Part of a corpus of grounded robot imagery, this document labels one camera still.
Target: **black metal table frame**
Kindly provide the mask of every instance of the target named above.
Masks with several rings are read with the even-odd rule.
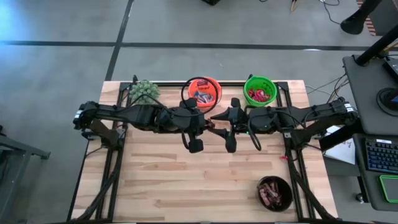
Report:
[[[185,82],[154,82],[157,84],[159,87],[182,87]],[[225,87],[231,87],[231,86],[240,86],[243,87],[245,81],[241,82],[229,82],[229,81],[219,81],[221,86]],[[118,100],[117,100],[117,105],[121,106],[122,100],[124,99],[124,94],[125,91],[128,91],[128,89],[131,89],[133,85],[133,82],[121,82],[119,86],[119,93],[118,93]],[[275,82],[275,85],[277,87],[277,106],[283,106],[282,105],[282,97],[280,93],[283,91],[285,95],[285,101],[287,103],[286,106],[292,106],[292,100],[290,98],[290,91],[289,91],[289,86],[287,82]],[[127,97],[126,105],[128,105],[131,102],[130,97]],[[116,128],[118,126],[118,123],[116,121],[113,122],[113,128]],[[127,131],[127,123],[123,123],[123,128]],[[80,178],[81,178],[81,173],[83,172],[83,167],[85,163],[85,158],[82,162],[81,169],[80,169],[80,174],[78,181],[76,183],[76,188],[75,188],[75,193],[73,194],[72,202],[70,205],[70,210],[69,214],[67,217],[67,221],[65,223],[113,223],[113,214],[114,214],[114,208],[116,204],[116,196],[117,196],[117,191],[118,191],[118,182],[119,182],[119,175],[120,175],[120,170],[121,170],[121,161],[123,158],[123,150],[124,150],[124,142],[126,140],[126,135],[124,135],[121,140],[123,142],[122,147],[119,149],[117,157],[116,157],[116,163],[114,170],[111,172],[111,161],[113,157],[113,150],[108,149],[107,155],[106,155],[106,160],[105,160],[105,166],[104,166],[104,172],[103,172],[103,178],[101,181],[101,189],[98,193],[98,195],[95,197],[93,203],[87,208],[87,209],[95,209],[96,214],[95,214],[95,219],[90,220],[91,217],[85,218],[85,219],[73,219],[72,220],[72,211],[73,207],[75,205],[75,200],[78,192],[78,187],[80,184]],[[287,138],[284,136],[284,142],[285,142],[285,150],[289,151],[290,149],[287,149]],[[307,171],[305,170],[305,164],[304,164],[304,159],[303,159],[303,154],[302,152],[297,152],[297,160],[298,160],[298,166],[300,168],[300,176],[302,177],[303,181],[305,184],[308,186],[308,177],[307,177]],[[314,207],[312,206],[311,202],[307,198],[306,195],[306,203],[307,203],[307,208],[308,208],[308,216],[309,218],[304,218],[303,216],[303,210],[302,210],[302,204],[300,200],[300,194],[299,190],[297,187],[297,181],[293,178],[293,169],[294,167],[289,164],[289,173],[290,173],[290,180],[292,183],[292,191],[293,191],[293,198],[294,198],[294,203],[295,203],[295,210],[297,213],[297,219],[298,221],[300,220],[315,220],[315,211]],[[109,208],[108,208],[108,215],[106,218],[103,218],[103,205],[104,205],[104,196],[106,192],[109,190],[110,186],[112,185],[111,188],[111,195],[110,195],[110,201],[109,201]]]

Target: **chair wheel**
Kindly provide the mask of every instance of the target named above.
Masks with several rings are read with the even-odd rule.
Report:
[[[363,196],[361,193],[355,195],[355,200],[357,200],[359,203],[364,203]]]

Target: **computer keyboard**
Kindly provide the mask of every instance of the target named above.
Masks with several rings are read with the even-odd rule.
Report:
[[[365,140],[369,170],[398,174],[398,144],[389,142]]]

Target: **keyboard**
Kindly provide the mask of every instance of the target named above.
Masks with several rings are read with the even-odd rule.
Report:
[[[398,174],[398,144],[391,141],[366,139],[368,169]]]

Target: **green bowl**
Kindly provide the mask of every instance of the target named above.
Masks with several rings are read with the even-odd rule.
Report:
[[[266,102],[257,102],[256,100],[252,99],[248,95],[248,90],[250,90],[252,88],[254,89],[254,91],[256,91],[258,89],[262,89],[267,94],[269,94],[271,97]],[[244,94],[244,97],[246,98],[246,101],[250,105],[260,107],[260,106],[265,106],[265,105],[269,104],[270,102],[274,101],[276,94],[277,94],[277,90],[276,90],[275,84],[268,78],[260,77],[260,76],[253,76],[253,77],[249,78],[246,81],[246,83],[244,84],[243,94]]]

